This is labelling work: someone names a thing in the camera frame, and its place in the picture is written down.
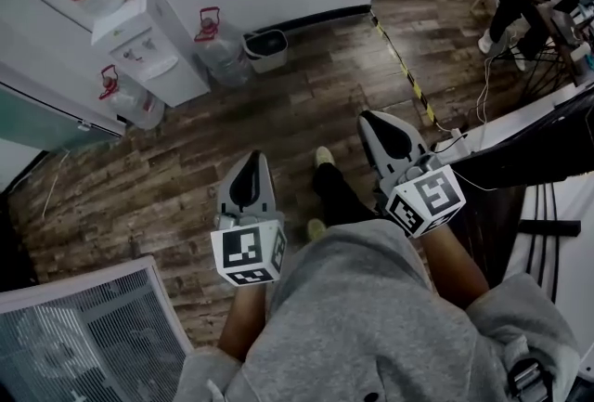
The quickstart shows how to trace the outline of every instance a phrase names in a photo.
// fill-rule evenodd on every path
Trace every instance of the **ventilation grille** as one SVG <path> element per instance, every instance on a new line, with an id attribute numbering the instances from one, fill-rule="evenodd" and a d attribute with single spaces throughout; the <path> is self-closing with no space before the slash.
<path id="1" fill-rule="evenodd" d="M 184 357 L 146 269 L 0 315 L 17 402 L 170 402 Z"/>

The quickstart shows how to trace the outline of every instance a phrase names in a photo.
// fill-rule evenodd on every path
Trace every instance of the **black and white pattern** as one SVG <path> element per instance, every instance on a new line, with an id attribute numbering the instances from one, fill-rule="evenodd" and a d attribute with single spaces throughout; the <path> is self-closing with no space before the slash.
<path id="1" fill-rule="evenodd" d="M 223 268 L 261 262 L 262 244 L 258 227 L 242 228 L 223 234 Z"/>
<path id="2" fill-rule="evenodd" d="M 287 246 L 287 241 L 285 240 L 285 236 L 282 235 L 282 232 L 277 230 L 277 238 L 275 240 L 275 248 L 272 250 L 272 265 L 280 273 L 280 268 L 282 267 L 282 256 L 285 253 L 285 247 Z"/>
<path id="3" fill-rule="evenodd" d="M 389 212 L 408 236 L 414 234 L 423 223 L 423 218 L 398 195 L 394 197 Z"/>
<path id="4" fill-rule="evenodd" d="M 415 187 L 431 215 L 438 215 L 460 202 L 460 197 L 443 172 L 417 181 Z"/>
<path id="5" fill-rule="evenodd" d="M 254 270 L 243 270 L 241 272 L 227 273 L 227 275 L 238 285 L 250 285 L 251 283 L 262 283 L 272 281 L 272 276 L 265 268 L 256 268 Z"/>
<path id="6" fill-rule="evenodd" d="M 445 224 L 449 219 L 452 218 L 452 216 L 456 213 L 457 210 L 458 209 L 454 209 L 451 213 L 442 215 L 440 218 L 435 219 L 433 222 L 429 224 L 425 231 L 428 232 L 429 230 L 433 230 L 434 228 L 439 227 L 442 224 Z"/>

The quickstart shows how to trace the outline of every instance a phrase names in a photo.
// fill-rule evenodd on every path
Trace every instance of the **wooden floor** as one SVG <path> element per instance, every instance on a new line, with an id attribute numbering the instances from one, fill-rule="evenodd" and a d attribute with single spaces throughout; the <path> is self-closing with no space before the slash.
<path id="1" fill-rule="evenodd" d="M 473 0 L 373 0 L 373 8 L 444 126 L 476 123 L 484 58 L 476 41 L 488 22 Z M 492 68 L 487 114 L 517 99 L 509 63 Z M 244 153 L 261 149 L 275 180 L 291 242 L 319 215 L 312 151 L 327 145 L 359 196 L 371 203 L 373 174 L 356 134 L 361 110 L 393 113 L 433 142 L 407 79 L 367 17 L 291 37 L 283 70 L 240 90 L 218 90 L 168 110 L 154 131 L 133 129 L 114 145 L 71 154 L 42 218 L 61 156 L 46 160 L 10 198 L 14 226 L 40 280 L 63 279 L 142 254 L 156 258 L 194 344 L 211 344 L 233 293 L 214 269 L 218 181 Z"/>

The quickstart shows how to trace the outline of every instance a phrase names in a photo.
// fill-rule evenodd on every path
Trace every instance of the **black baseboard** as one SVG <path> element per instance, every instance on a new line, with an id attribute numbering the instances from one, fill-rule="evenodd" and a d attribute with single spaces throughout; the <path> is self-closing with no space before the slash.
<path id="1" fill-rule="evenodd" d="M 262 33 L 266 31 L 278 30 L 283 32 L 293 31 L 295 29 L 301 29 L 303 27 L 318 24 L 320 22 L 326 22 L 327 20 L 349 18 L 351 16 L 359 16 L 361 14 L 367 14 L 371 10 L 371 5 L 360 5 L 341 7 L 340 9 L 332 9 L 331 11 L 320 12 L 318 14 L 312 14 L 311 16 L 305 16 L 304 18 L 286 20 L 279 24 L 272 26 L 263 27 L 254 31 L 255 33 Z"/>
<path id="2" fill-rule="evenodd" d="M 37 164 L 39 164 L 45 156 L 47 156 L 47 154 L 47 151 L 41 151 L 37 156 L 35 156 L 32 159 L 32 161 L 29 164 L 27 164 L 25 169 L 23 169 L 19 173 L 19 175 L 17 175 L 17 177 L 10 181 L 10 184 L 6 186 L 6 189 L 4 189 L 2 193 L 0 193 L 0 195 L 7 196 L 8 194 L 10 194 L 10 191 L 12 191 L 12 189 L 22 180 L 22 178 L 25 177 L 28 173 L 30 173 L 33 170 L 33 168 Z"/>

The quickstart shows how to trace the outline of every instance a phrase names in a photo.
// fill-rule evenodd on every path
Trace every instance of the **white marker cube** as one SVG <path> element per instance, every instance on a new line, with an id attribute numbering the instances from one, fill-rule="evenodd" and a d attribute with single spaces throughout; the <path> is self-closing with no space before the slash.
<path id="1" fill-rule="evenodd" d="M 216 271 L 236 287 L 280 278 L 287 239 L 278 220 L 211 232 Z"/>
<path id="2" fill-rule="evenodd" d="M 418 237 L 445 224 L 465 203 L 448 165 L 396 186 L 386 211 L 408 237 Z"/>

